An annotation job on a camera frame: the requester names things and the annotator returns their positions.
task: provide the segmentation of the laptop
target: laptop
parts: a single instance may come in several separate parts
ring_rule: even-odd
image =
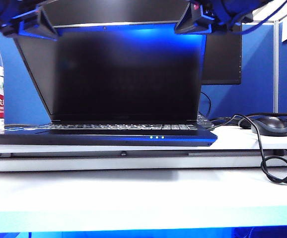
[[[57,41],[16,39],[52,122],[0,130],[0,144],[212,145],[196,121],[206,38],[173,28],[64,26]]]

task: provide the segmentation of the white desk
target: white desk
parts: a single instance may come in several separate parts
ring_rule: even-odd
[[[259,169],[0,174],[0,232],[287,225],[287,185]]]
[[[73,169],[91,169],[105,161],[107,167],[172,168],[166,170],[122,170],[0,173],[0,232],[103,231],[136,229],[180,229],[238,226],[287,225],[287,185],[273,184],[260,169],[183,169],[200,167],[198,152],[209,153],[204,167],[217,167],[226,156],[214,152],[258,149],[256,135],[237,127],[215,130],[217,142],[210,148],[171,148],[170,153],[191,151],[186,157],[116,157],[116,158],[50,158],[70,160]],[[263,137],[266,149],[287,149],[287,137]],[[0,158],[15,164],[24,160],[31,168],[41,161],[38,153],[70,153],[121,150],[160,151],[161,147],[99,147],[99,146],[1,146],[0,153],[29,155],[32,158]],[[235,157],[259,166],[259,155]]]

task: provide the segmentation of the laptop keyboard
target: laptop keyboard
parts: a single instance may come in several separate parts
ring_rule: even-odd
[[[206,117],[198,114],[197,124],[210,128],[213,125]],[[194,124],[47,124],[24,127],[24,130],[35,129],[92,129],[92,130],[197,130]]]

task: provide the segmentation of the laptop hinge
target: laptop hinge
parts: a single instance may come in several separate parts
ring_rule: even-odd
[[[61,124],[61,121],[60,120],[52,120],[51,124]]]

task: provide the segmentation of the blue led strip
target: blue led strip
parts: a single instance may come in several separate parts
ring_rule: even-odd
[[[125,136],[108,136],[108,135],[99,135],[99,136],[94,136],[91,135],[90,137],[93,137],[96,140],[128,140],[128,141],[195,141],[195,142],[208,142],[212,143],[215,142],[216,139],[203,139],[203,138],[161,138],[162,136],[159,136],[159,138],[155,138],[156,136],[153,136],[151,139],[150,136],[143,136],[142,138],[140,137],[125,137]]]

